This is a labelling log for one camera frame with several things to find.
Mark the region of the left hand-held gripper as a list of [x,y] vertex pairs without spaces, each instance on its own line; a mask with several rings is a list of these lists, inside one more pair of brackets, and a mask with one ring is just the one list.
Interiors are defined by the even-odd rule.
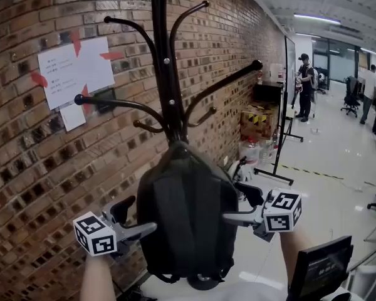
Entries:
[[126,240],[133,241],[157,229],[157,224],[153,222],[121,228],[120,223],[127,221],[128,209],[134,202],[135,196],[129,196],[115,203],[110,208],[110,220],[91,211],[73,220],[76,240],[90,256],[124,256],[130,252],[130,244],[122,241],[122,232]]

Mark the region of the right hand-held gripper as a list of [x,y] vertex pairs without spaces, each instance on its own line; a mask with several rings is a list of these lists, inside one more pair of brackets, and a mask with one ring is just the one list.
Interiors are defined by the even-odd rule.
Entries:
[[[237,182],[236,189],[244,194],[251,207],[264,203],[260,188]],[[292,232],[302,214],[302,195],[289,189],[272,189],[268,193],[261,216],[256,211],[224,213],[225,222],[235,226],[253,226],[253,234],[270,242],[275,233]]]

